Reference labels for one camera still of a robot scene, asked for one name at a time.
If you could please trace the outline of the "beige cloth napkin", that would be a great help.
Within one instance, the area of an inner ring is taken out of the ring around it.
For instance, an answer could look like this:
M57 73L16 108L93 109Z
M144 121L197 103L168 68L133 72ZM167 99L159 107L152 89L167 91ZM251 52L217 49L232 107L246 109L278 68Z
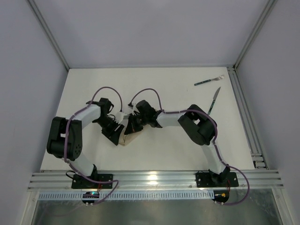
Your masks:
M119 145L121 146L127 146L129 145L134 139L136 139L142 132L136 132L133 134L125 134L125 131L123 130L119 137Z

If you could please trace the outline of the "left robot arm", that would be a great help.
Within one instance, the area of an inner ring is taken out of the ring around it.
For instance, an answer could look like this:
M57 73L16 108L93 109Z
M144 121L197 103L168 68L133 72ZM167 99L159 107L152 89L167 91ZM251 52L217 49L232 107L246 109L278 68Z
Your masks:
M87 102L83 109L68 118L54 117L46 146L48 154L63 159L75 173L88 181L96 181L97 167L82 153L83 129L97 123L102 135L117 146L124 125L109 116L113 107L109 99L101 98Z

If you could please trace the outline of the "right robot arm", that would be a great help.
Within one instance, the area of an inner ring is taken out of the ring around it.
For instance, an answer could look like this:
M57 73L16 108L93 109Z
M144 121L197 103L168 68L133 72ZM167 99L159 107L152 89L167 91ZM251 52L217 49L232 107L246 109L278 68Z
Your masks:
M207 159L210 179L216 186L228 185L230 167L223 161L216 144L218 134L217 124L197 105L175 112L156 110L142 100L136 105L136 110L128 116L128 124L124 135L131 135L143 130L144 126L153 128L181 127L188 137L202 147Z

